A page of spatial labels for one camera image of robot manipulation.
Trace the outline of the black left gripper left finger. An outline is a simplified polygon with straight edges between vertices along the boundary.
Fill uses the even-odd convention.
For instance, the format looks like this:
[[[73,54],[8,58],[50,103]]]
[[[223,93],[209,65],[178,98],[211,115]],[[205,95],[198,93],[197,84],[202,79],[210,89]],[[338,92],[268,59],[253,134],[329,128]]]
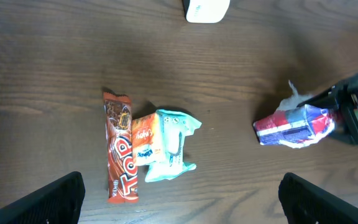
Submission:
[[[85,198],[80,172],[71,172],[0,208],[0,224],[77,224]]]

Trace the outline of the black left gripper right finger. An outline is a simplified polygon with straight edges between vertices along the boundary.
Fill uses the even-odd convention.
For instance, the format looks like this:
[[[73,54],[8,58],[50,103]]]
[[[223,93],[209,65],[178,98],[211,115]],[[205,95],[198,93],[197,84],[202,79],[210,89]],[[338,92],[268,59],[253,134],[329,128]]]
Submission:
[[[358,208],[287,172],[278,198],[289,224],[358,224]]]

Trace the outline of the red blue snack packet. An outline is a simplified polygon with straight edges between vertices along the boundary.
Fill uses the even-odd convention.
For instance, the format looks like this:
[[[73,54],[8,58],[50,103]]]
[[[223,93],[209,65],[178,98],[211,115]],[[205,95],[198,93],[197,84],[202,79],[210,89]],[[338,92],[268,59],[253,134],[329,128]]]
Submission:
[[[310,146],[331,134],[335,128],[332,113],[328,109],[312,105],[300,105],[312,98],[301,95],[292,82],[288,83],[292,96],[285,98],[275,112],[253,123],[259,143],[283,145],[295,149]]]

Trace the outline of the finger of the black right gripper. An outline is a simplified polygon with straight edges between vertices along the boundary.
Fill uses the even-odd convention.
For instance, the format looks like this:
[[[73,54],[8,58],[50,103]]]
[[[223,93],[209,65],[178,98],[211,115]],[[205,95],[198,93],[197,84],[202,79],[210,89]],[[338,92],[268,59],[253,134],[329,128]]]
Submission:
[[[297,105],[297,107],[311,105],[322,109],[338,109],[340,104],[341,92],[342,87],[334,85],[327,90],[324,90],[320,94],[308,100],[302,101]]]

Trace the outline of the small orange snack packet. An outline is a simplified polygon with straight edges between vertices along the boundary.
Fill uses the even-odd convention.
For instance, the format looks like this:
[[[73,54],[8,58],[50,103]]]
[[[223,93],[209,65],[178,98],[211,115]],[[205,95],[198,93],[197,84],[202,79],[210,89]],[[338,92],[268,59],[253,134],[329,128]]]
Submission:
[[[164,160],[160,116],[157,113],[132,121],[132,157],[136,166],[146,166]]]

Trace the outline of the teal white snack packet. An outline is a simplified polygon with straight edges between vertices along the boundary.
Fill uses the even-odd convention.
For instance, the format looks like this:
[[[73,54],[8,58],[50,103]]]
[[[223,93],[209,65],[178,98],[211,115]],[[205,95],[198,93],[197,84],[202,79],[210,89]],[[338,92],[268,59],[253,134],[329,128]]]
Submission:
[[[149,165],[145,176],[146,182],[172,180],[185,172],[196,169],[196,164],[183,161],[183,147],[185,138],[194,135],[202,122],[181,111],[159,109],[156,114],[160,118],[163,159]]]

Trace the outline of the orange Top chocolate bar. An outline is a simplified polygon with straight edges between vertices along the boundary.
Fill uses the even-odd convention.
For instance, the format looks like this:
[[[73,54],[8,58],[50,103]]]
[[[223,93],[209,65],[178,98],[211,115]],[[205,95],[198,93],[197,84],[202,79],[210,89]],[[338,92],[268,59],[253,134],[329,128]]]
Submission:
[[[126,95],[104,92],[108,152],[108,202],[136,203],[137,166],[132,152],[132,108]]]

